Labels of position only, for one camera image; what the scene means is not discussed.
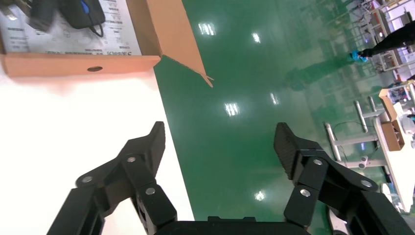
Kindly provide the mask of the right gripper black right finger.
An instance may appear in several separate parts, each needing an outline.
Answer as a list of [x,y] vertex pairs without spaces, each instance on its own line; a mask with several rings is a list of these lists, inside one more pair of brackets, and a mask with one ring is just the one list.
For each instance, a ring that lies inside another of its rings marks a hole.
[[274,150],[295,186],[286,221],[307,228],[317,201],[346,223],[350,235],[412,235],[414,232],[373,180],[332,160],[315,141],[297,137],[279,122]]

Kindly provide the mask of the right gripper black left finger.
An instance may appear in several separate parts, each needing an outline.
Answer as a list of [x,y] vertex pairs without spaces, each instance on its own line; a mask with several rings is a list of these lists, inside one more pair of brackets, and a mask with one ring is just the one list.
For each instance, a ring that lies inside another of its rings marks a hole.
[[76,180],[48,233],[99,235],[106,217],[130,200],[147,234],[168,234],[177,212],[156,181],[164,150],[165,125],[157,121],[148,135],[128,140],[114,159]]

